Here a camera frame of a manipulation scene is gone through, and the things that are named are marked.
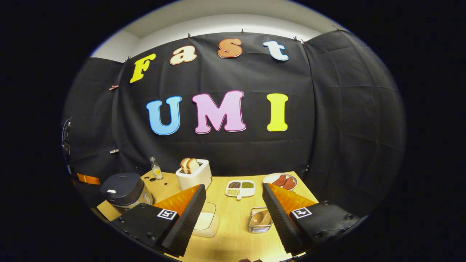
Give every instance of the blue letter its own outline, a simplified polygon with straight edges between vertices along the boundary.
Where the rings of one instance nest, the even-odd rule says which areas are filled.
[[[181,97],[169,97],[166,100],[166,103],[170,105],[170,117],[171,123],[169,125],[162,125],[162,121],[160,120],[160,106],[162,105],[162,101],[156,100],[147,103],[146,108],[149,110],[149,123],[151,124],[152,131],[154,133],[166,136],[171,135],[179,128],[179,102],[181,101]]]
[[[286,61],[288,56],[281,53],[280,49],[285,49],[284,46],[279,45],[276,41],[268,41],[264,43],[264,46],[268,47],[270,55],[276,60]]]

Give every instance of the bread slice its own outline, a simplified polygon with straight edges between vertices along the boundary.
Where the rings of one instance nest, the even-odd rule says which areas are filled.
[[[193,174],[194,172],[196,172],[196,169],[200,167],[196,159],[190,159],[188,161],[187,166],[188,166],[188,174]]]
[[[181,160],[180,166],[181,166],[181,172],[187,174],[188,173],[188,161],[190,158],[185,158]]]

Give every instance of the toaster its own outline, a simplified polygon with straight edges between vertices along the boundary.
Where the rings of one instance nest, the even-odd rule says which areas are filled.
[[[193,174],[182,173],[181,168],[176,171],[181,191],[199,184],[204,184],[207,189],[212,182],[209,161],[205,159],[197,159],[197,162],[199,163],[199,168]]]

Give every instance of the metal basket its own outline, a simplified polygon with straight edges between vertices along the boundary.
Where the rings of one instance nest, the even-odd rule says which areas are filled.
[[[249,215],[249,232],[250,233],[265,233],[267,232],[272,224],[274,223],[272,220],[270,221],[270,225],[262,225],[262,226],[253,226],[251,225],[251,218],[253,215],[255,215],[257,212],[267,210],[267,207],[254,207],[251,209],[251,214]]]

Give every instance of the beans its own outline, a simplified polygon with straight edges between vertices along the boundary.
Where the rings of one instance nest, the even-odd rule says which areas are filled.
[[[240,183],[239,182],[231,182],[228,188],[239,188]]]
[[[243,182],[241,185],[242,188],[253,188],[254,185],[251,182]]]
[[[232,196],[237,196],[237,195],[240,194],[240,191],[239,190],[228,189],[226,193],[229,194],[229,195],[232,195]]]

